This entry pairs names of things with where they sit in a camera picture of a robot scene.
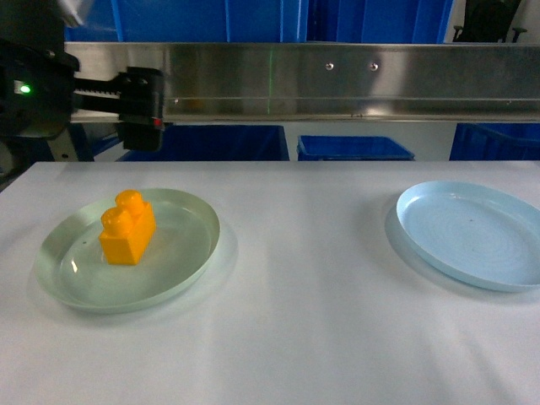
white tablecloth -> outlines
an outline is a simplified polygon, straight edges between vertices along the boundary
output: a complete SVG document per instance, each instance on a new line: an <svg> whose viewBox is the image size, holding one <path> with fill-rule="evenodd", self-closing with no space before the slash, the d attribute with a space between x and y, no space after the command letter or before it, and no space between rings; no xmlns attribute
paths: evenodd
<svg viewBox="0 0 540 405"><path fill-rule="evenodd" d="M540 208L534 162L34 165L0 193L0 403L538 405L540 292L459 283L397 237L397 197L429 180ZM154 187L222 221L190 289L103 316L39 287L32 263L60 221Z"/></svg>

metal beam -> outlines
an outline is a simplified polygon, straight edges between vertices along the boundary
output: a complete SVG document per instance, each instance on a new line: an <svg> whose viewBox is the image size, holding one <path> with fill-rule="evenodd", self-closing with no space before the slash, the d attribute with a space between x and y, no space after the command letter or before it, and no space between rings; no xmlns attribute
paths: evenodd
<svg viewBox="0 0 540 405"><path fill-rule="evenodd" d="M81 78L163 71L168 122L540 122L540 46L73 42L66 51Z"/></svg>

orange toy block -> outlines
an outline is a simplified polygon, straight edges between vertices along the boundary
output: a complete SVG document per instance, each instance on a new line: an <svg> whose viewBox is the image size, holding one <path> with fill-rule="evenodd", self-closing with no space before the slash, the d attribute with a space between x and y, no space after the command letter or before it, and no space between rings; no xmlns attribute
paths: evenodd
<svg viewBox="0 0 540 405"><path fill-rule="evenodd" d="M101 216L101 247L109 264L135 265L155 232L154 211L135 190L121 192L115 201Z"/></svg>

blue storage box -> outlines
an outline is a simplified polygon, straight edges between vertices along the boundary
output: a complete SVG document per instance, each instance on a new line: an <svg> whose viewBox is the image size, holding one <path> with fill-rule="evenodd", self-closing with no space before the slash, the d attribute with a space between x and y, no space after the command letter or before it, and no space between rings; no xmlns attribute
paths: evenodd
<svg viewBox="0 0 540 405"><path fill-rule="evenodd" d="M158 152L131 151L122 161L289 160L280 126L172 126Z"/></svg>
<svg viewBox="0 0 540 405"><path fill-rule="evenodd" d="M312 0L308 40L442 43L451 8L452 0Z"/></svg>
<svg viewBox="0 0 540 405"><path fill-rule="evenodd" d="M298 137L298 160L414 160L414 154L387 137Z"/></svg>
<svg viewBox="0 0 540 405"><path fill-rule="evenodd" d="M67 41L304 42L309 0L95 0Z"/></svg>
<svg viewBox="0 0 540 405"><path fill-rule="evenodd" d="M540 124L458 124L450 160L539 160Z"/></svg>

plate rim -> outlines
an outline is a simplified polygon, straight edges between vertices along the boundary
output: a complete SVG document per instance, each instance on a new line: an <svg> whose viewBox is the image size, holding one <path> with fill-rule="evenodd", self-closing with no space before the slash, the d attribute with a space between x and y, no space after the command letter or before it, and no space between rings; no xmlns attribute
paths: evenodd
<svg viewBox="0 0 540 405"><path fill-rule="evenodd" d="M46 245L50 244L51 238L54 237L54 234L58 232L58 230L61 229L63 226L66 226L67 224L69 224L70 221L73 222L73 221L76 221L77 219L82 219L81 224L84 224L84 226L90 226L91 224L94 224L96 220L99 220L99 219L96 219L96 217L93 215L89 215L88 211L91 211L93 208L99 207L102 204L109 203L111 206L113 206L116 195L114 196L110 195L108 197L103 197L99 200L86 204L83 207L79 208L74 213L71 213L70 215L68 215L59 224L57 224L47 234L47 237L41 242L40 248L37 254L35 255L35 259L34 259L31 271L34 274L35 278L37 279L37 282L40 285L42 290L44 290L53 299L74 309L78 309L78 310L86 311L86 312L101 313L101 314L116 314L116 313L123 313L123 312L139 311L141 309L146 309L151 306L160 304L161 302L164 302L168 300L169 298L172 298L173 296L184 291L185 289L188 289L189 287L191 287L192 284L195 283L195 281L197 281L197 279L203 275L203 273L206 271L206 268L208 267L208 264L210 263L210 259L214 256L214 253L219 243L219 239L221 237L221 221L219 219L218 214L214 210L214 208L202 198L194 194L191 194L190 192L184 192L182 190L164 188L164 187L139 188L137 190L143 194L143 198L146 201L150 201L150 202L152 202L152 199L156 197L157 195L159 195L160 193L183 195L184 197L188 197L198 203L201 203L212 214L212 220L214 222L214 226L216 227L215 238L212 239L211 248L210 248L210 251L208 252L208 255L205 258L204 263L201 264L201 266L199 266L199 268L187 279L185 279L184 281L178 284L175 284L174 286L170 287L169 289L166 289L165 291L162 291L150 297L146 297L142 300L135 300L133 302L123 303L119 305L89 305L82 302L77 302L76 300L67 300L60 294L56 294L55 292L51 291L49 287L47 286L48 283L46 283L42 279L42 276L41 276L41 274L46 270L39 269L40 265L38 263L40 261L41 256L45 255L44 250L46 248ZM72 245L71 243L68 244L67 249L65 251L68 251L71 245Z"/></svg>
<svg viewBox="0 0 540 405"><path fill-rule="evenodd" d="M503 283L503 282L493 280L490 278L479 277L477 275L471 274L470 272L464 271L460 268L454 267L444 262L439 257L433 255L429 251L426 251L421 245L419 245L417 241L415 240L415 238L409 233L407 226L403 223L403 215L407 211L408 204L413 203L413 201L417 199L417 198L414 198L411 201L408 198L408 194L411 194L413 191L417 189L429 188L430 186L439 186L440 188L444 188L445 192L450 192L448 190L450 187L461 187L461 188L466 188L468 190L474 190L476 192L486 192L492 197L503 198L507 201L512 202L512 204L521 206L525 208L527 211L534 213L540 219L540 210L538 208L534 207L529 202L526 202L520 199L519 197L509 194L508 192L503 192L493 187L489 187L489 186L485 186L485 185L481 185L481 184L477 184L477 183L473 183L469 181L424 181L424 182L415 184L407 188L404 192L400 194L396 203L397 220L398 220L398 223L400 224L401 230L404 232L404 235L406 236L405 239L408 242L408 244L413 248L413 250L419 256L421 256L429 265L441 271L442 273L446 274L447 276L450 276L454 279L462 281L463 283L470 284L472 286L479 287L482 289L491 289L491 290L504 291L504 292L521 292L521 291L527 291L530 289L537 289L538 287L540 287L540 283Z"/></svg>

